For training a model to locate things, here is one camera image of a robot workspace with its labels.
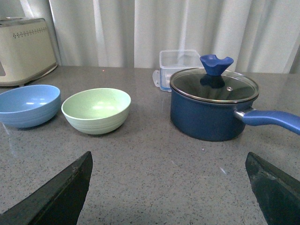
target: lid knob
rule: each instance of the lid knob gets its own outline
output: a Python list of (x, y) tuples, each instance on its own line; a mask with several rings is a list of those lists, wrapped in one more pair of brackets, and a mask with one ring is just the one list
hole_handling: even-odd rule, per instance
[(221, 74), (233, 64), (233, 59), (226, 57), (225, 59), (218, 59), (216, 55), (203, 55), (200, 57), (206, 73), (211, 76), (221, 76)]

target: lid rim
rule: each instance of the lid rim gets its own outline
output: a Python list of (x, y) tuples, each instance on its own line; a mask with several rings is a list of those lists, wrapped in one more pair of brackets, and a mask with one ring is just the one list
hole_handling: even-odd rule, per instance
[(179, 88), (177, 88), (177, 87), (174, 85), (173, 81), (174, 81), (174, 79), (176, 78), (176, 75), (177, 75), (177, 74), (180, 74), (180, 73), (182, 73), (182, 72), (184, 72), (184, 71), (187, 71), (187, 70), (193, 70), (193, 69), (201, 69), (201, 70), (203, 70), (203, 68), (189, 68), (189, 69), (184, 69), (184, 70), (181, 70), (181, 71), (178, 71), (178, 72), (174, 73), (174, 74), (170, 77), (170, 87), (171, 87), (174, 91), (178, 92), (179, 94), (184, 95), (184, 96), (187, 97), (187, 98), (190, 98), (190, 99), (193, 99), (193, 100), (196, 100), (196, 101), (206, 102), (206, 103), (213, 103), (213, 104), (225, 104), (225, 105), (226, 105), (226, 104), (243, 103), (243, 102), (247, 102), (247, 101), (253, 100), (253, 99), (257, 98), (258, 95), (259, 95), (259, 86), (258, 86), (258, 84), (257, 84), (254, 80), (252, 80), (251, 78), (246, 77), (246, 76), (243, 75), (243, 74), (239, 74), (239, 73), (236, 73), (236, 72), (233, 72), (233, 71), (230, 71), (230, 70), (225, 70), (224, 72), (234, 73), (234, 74), (240, 75), (240, 76), (242, 76), (244, 79), (247, 79), (248, 81), (252, 82), (252, 83), (255, 85), (254, 87), (252, 86), (252, 88), (254, 88), (254, 90), (255, 90), (255, 93), (254, 93), (253, 95), (247, 97), (247, 98), (243, 98), (243, 99), (235, 99), (235, 100), (216, 100), (216, 99), (208, 99), (208, 98), (202, 98), (202, 97), (198, 97), (198, 96), (194, 96), (194, 95), (188, 94), (188, 93), (186, 93), (186, 92), (180, 90)]

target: countertop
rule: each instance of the countertop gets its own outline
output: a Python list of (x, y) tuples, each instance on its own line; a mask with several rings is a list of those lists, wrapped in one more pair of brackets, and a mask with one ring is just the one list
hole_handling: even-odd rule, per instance
[[(191, 138), (170, 121), (171, 93), (155, 87), (153, 71), (59, 66), (31, 82), (57, 86), (62, 102), (87, 89), (121, 89), (131, 96), (131, 109), (105, 135), (75, 130), (61, 111), (33, 128), (0, 124), (0, 213), (89, 150), (94, 165), (79, 225), (266, 225), (245, 169), (247, 154), (300, 180), (299, 136), (266, 125), (246, 126), (226, 142)], [(245, 74), (260, 86), (254, 108), (300, 115), (300, 75)]]

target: saucepan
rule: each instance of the saucepan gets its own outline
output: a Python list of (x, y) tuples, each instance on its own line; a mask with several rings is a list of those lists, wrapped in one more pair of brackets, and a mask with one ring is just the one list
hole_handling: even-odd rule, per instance
[(204, 68), (179, 71), (170, 78), (171, 121), (183, 133), (205, 141), (237, 137), (245, 125), (274, 124), (300, 135), (300, 117), (288, 112), (252, 108), (258, 84), (226, 70), (233, 59), (200, 57)]

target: saucepan handle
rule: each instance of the saucepan handle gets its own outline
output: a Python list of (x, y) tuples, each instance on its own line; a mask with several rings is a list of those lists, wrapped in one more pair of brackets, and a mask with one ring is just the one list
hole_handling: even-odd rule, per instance
[(282, 111), (261, 111), (253, 108), (235, 110), (235, 117), (251, 126), (274, 124), (300, 135), (300, 117)]

